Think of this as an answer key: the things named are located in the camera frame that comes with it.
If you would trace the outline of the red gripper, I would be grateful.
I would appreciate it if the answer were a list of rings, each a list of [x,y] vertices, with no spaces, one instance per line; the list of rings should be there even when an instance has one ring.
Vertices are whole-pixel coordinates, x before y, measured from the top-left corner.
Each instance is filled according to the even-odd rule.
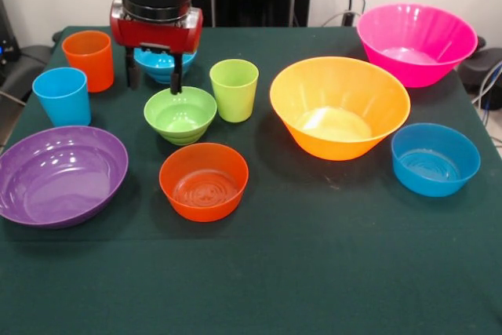
[[[115,41],[125,46],[125,67],[127,86],[137,89],[140,69],[134,60],[134,48],[156,48],[172,54],[174,68],[171,74],[170,92],[177,95],[182,91],[183,54],[198,49],[202,34],[203,14],[191,7],[186,16],[173,23],[157,23],[131,17],[122,0],[111,3],[110,25]]]

